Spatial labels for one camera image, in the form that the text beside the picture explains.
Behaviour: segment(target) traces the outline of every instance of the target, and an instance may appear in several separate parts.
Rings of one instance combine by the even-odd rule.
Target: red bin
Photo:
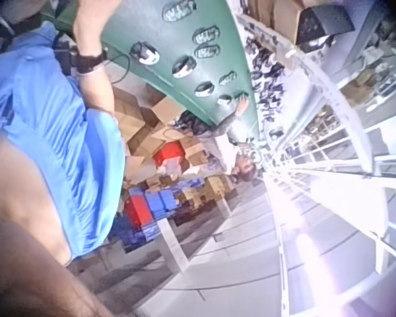
[[[162,166],[164,161],[174,157],[185,157],[185,150],[179,141],[167,142],[155,155],[154,161],[157,166]]]
[[[125,202],[123,212],[136,229],[154,221],[144,195],[132,195]]]

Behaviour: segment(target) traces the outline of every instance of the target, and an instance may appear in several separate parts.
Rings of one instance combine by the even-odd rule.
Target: cardboard box
[[[164,125],[162,122],[157,124],[151,136],[155,139],[167,142],[177,141],[185,137],[184,134],[176,131],[168,125]]]
[[[373,88],[367,86],[359,86],[355,80],[351,81],[349,84],[341,89],[343,96],[349,102],[351,107],[357,107],[367,101],[369,101]]]
[[[204,145],[196,137],[184,137],[180,139],[180,144],[185,150],[185,158],[189,158],[195,153],[204,151]]]
[[[331,1],[328,0],[300,0],[300,3],[305,7],[314,7],[316,5],[331,5]]]
[[[164,141],[153,138],[151,133],[152,128],[145,125],[128,140],[127,146],[132,155],[148,159],[162,148]]]
[[[249,0],[249,15],[265,26],[273,26],[273,9],[276,0]]]
[[[205,151],[199,151],[198,153],[192,154],[187,160],[191,166],[199,166],[208,163],[208,158]]]
[[[155,128],[160,123],[160,120],[151,109],[141,108],[141,114],[143,116],[145,124],[149,125],[152,128]]]
[[[126,140],[130,140],[145,125],[139,106],[115,99],[114,108],[121,134]]]
[[[145,90],[148,93],[148,101],[152,104],[158,104],[166,95],[159,91],[158,89],[154,88],[150,84],[145,84]]]
[[[117,87],[113,87],[113,93],[115,98],[114,116],[123,138],[128,141],[145,125],[141,107],[139,107],[137,97],[134,95]]]
[[[147,178],[145,182],[149,188],[161,184],[159,175],[154,175],[153,177]]]
[[[152,111],[155,113],[157,118],[165,125],[180,116],[185,110],[185,107],[169,97],[165,97],[158,104],[152,107]]]
[[[125,158],[125,177],[129,180],[137,173],[144,161],[144,157],[128,155]]]
[[[275,30],[293,44],[296,43],[299,17],[304,9],[304,6],[295,0],[280,0],[275,3]]]

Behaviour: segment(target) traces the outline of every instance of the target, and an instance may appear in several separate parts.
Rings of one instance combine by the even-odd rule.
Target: dark hair
[[[257,174],[257,166],[255,163],[252,163],[252,169],[247,171],[246,173],[240,172],[238,176],[240,177],[241,180],[244,182],[250,182],[255,178],[255,175]]]

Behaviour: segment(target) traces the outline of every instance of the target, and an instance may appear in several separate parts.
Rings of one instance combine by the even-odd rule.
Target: blue shirt
[[[99,246],[117,211],[125,151],[113,117],[86,109],[51,43],[50,22],[0,55],[0,133],[40,169],[72,258]]]

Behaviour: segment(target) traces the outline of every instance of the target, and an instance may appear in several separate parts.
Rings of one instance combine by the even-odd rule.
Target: white railing
[[[300,192],[322,204],[371,238],[376,244],[376,271],[381,274],[387,268],[389,254],[396,257],[396,249],[389,244],[387,235],[389,227],[396,230],[396,224],[389,221],[385,194],[386,188],[393,188],[396,191],[396,176],[381,175],[381,167],[385,164],[396,164],[396,155],[373,155],[368,134],[381,127],[382,122],[364,129],[357,113],[338,90],[338,86],[343,87],[347,81],[355,78],[356,73],[363,70],[362,60],[352,64],[352,73],[346,78],[342,78],[342,75],[339,76],[340,78],[334,78],[334,83],[308,56],[274,30],[244,15],[238,16],[238,21],[252,32],[263,46],[266,45],[270,50],[275,48],[275,53],[279,52],[293,59],[293,62],[304,70],[315,87],[312,90],[311,102],[294,118],[291,128],[277,142],[274,151],[270,152],[269,157],[274,159],[275,164],[273,160],[263,164],[266,169],[264,181],[267,187],[267,197],[272,206],[279,241],[282,316],[289,316],[288,276],[278,218],[278,214],[285,208],[279,206],[279,197],[283,196],[279,194],[280,188],[276,190],[276,181],[284,182],[294,192]],[[307,125],[326,104],[330,105],[340,125],[335,126],[325,135],[312,139],[308,148],[315,147],[315,149],[290,157],[285,149],[294,146]],[[323,146],[318,145],[320,141],[328,141],[340,131],[345,131],[348,136]],[[325,150],[332,149],[346,141],[351,142],[356,158],[329,158]],[[320,153],[323,160],[316,160],[315,153]],[[304,157],[306,158],[304,162],[296,162],[297,159]],[[339,172],[343,168],[352,168],[354,172]],[[297,174],[317,176],[317,179],[323,182],[324,187],[321,188],[324,192],[317,193],[313,188],[309,192],[301,188],[306,184],[296,179]]]
[[[279,262],[280,262],[280,287],[281,287],[281,316],[290,316],[290,303],[289,303],[289,281],[288,269],[286,266],[286,259],[284,256],[284,240],[282,234],[281,220],[279,214],[283,212],[282,201],[288,199],[282,190],[276,185],[275,179],[270,177],[267,173],[263,176],[264,184],[267,189],[267,201],[271,206],[273,212],[273,219],[275,222],[276,236],[279,248]]]

